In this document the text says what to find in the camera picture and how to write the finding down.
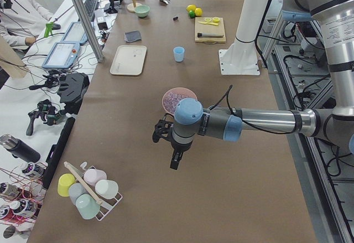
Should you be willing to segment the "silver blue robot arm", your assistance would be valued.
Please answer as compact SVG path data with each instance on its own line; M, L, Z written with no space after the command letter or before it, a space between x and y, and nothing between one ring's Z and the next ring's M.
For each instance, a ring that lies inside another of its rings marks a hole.
M280 135L301 133L353 150L353 0L283 0L282 16L292 22L319 22L336 106L303 111L219 104L204 108L196 99L182 99L174 120L159 120L152 135L154 142L164 139L171 143L172 169L177 169L195 135L236 141L244 129Z

